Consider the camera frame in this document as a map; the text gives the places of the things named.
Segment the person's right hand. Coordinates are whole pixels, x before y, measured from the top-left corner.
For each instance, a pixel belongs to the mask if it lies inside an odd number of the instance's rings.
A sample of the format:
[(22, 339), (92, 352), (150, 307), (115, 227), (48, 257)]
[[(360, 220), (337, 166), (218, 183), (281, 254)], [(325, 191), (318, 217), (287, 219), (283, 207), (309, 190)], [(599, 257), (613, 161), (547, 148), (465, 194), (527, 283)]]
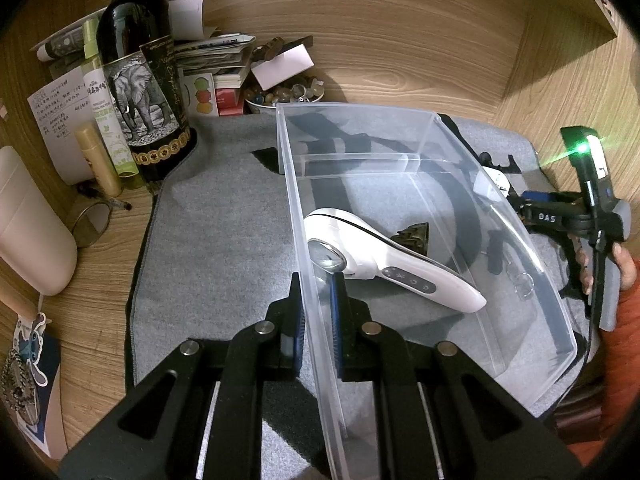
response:
[[(590, 295), (594, 284), (596, 284), (596, 278), (593, 276), (596, 265), (591, 262), (590, 255), (588, 255), (580, 240), (576, 240), (574, 247), (576, 249), (576, 261), (580, 266), (579, 281), (582, 284), (582, 291), (586, 295)], [(605, 284), (617, 284), (620, 292), (626, 292), (634, 287), (637, 278), (638, 269), (634, 258), (631, 257), (626, 247), (620, 243), (614, 243), (610, 254), (605, 258)]]

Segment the orange sleeve forearm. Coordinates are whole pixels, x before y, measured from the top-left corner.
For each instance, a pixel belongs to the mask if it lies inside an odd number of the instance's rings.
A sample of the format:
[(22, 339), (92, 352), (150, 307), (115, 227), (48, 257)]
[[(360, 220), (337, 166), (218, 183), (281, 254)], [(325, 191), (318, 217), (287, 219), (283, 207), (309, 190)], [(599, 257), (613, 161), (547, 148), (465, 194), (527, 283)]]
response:
[(568, 448), (582, 466), (587, 466), (602, 450), (608, 437), (622, 424), (639, 395), (639, 278), (620, 293), (617, 325), (605, 333), (605, 389), (599, 441), (570, 444)]

